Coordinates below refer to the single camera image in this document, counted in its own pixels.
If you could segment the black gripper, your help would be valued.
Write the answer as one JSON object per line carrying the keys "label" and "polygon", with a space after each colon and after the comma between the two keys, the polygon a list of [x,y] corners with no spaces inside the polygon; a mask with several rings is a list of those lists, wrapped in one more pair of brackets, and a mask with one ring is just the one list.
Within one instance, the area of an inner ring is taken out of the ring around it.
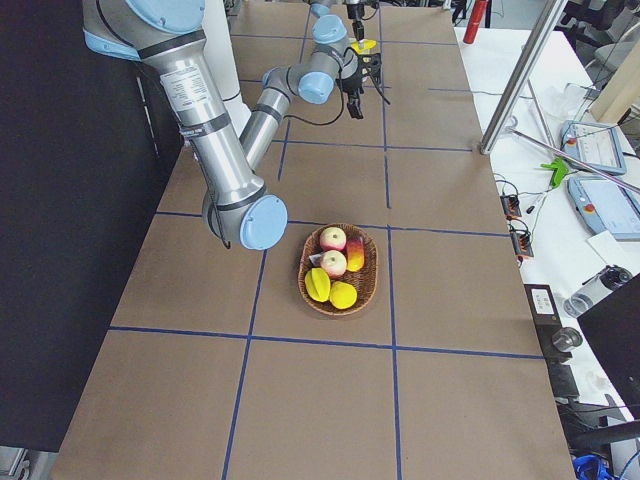
{"label": "black gripper", "polygon": [[345,0],[348,18],[352,21],[352,28],[357,42],[364,40],[364,3],[361,0]]}
{"label": "black gripper", "polygon": [[360,56],[353,49],[344,52],[341,74],[341,90],[348,95],[347,109],[352,119],[362,119],[360,94],[363,93],[363,66]]}

